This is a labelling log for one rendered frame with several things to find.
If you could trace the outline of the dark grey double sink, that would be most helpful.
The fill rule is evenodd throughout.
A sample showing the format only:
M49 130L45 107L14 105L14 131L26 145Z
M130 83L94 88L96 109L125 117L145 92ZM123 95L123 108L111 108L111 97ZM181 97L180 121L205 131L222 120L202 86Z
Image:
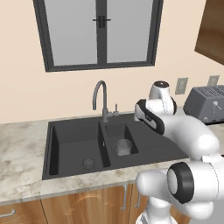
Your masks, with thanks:
M129 139L131 152L117 155L117 142ZM160 136L132 114L49 122L42 179L185 159L171 140Z

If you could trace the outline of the grey glass cup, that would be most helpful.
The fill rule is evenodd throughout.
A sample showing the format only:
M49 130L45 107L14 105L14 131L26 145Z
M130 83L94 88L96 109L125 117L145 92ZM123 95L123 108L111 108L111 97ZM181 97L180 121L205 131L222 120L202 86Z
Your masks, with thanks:
M129 139L121 139L117 142L117 155L126 156L131 152L132 142Z

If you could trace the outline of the dark grey curved tap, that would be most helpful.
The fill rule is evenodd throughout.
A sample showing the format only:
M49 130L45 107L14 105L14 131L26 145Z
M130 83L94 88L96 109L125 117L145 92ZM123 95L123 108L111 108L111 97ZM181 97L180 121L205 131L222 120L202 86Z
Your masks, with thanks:
M98 91L99 91L100 87L102 87L102 91L103 91L102 121L104 123L106 123L110 117L119 116L119 112L117 109L115 109L114 112L110 112L108 110L108 107L107 107L107 85L104 80L99 80L94 88L93 100L92 100L93 110L96 110L97 95L98 95Z

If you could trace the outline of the grey toaster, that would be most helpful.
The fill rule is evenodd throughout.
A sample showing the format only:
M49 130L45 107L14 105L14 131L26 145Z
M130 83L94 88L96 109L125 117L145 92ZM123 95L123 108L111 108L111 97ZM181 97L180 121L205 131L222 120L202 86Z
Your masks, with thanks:
M205 124L224 123L224 85L193 87L183 110Z

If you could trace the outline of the dark framed window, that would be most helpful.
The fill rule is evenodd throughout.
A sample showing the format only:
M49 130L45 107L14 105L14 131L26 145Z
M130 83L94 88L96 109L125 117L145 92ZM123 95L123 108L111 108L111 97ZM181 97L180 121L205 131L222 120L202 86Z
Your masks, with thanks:
M47 72L153 67L164 0L32 0Z

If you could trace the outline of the wooden cupboard door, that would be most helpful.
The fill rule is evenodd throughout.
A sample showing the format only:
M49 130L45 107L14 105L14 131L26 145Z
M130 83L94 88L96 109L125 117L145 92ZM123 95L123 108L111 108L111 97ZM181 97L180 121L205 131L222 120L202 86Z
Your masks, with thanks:
M137 190L137 186L133 184L132 190L131 190L130 206L129 206L129 224L136 224L137 218L147 206L148 197L143 196L141 194L140 196L141 196L140 207L136 208L135 204L137 203L137 199L138 199L138 190Z
M126 209L123 187L42 199L48 224L128 224L132 185L127 185Z

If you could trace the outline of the wooden drawer front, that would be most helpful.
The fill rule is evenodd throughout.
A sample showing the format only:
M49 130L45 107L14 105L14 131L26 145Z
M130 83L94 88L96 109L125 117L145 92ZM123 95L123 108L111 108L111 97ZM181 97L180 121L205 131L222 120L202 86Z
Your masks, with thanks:
M10 213L12 209L16 210L16 213L0 218L0 224L48 224L39 200L0 206L0 214Z

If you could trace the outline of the grey wall socket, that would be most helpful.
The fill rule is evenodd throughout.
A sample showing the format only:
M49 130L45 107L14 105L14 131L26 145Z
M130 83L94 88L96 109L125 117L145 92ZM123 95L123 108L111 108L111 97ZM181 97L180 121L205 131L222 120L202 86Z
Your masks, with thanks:
M175 94L183 95L186 91L188 79L187 78L178 78Z
M208 79L208 86L216 86L220 76L219 75L210 75Z

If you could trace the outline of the brown wooden wall cupboard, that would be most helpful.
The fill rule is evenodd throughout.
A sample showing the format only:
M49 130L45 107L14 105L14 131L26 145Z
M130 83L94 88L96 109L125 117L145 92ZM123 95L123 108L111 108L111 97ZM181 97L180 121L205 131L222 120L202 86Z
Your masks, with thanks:
M206 0L195 51L224 66L224 0Z

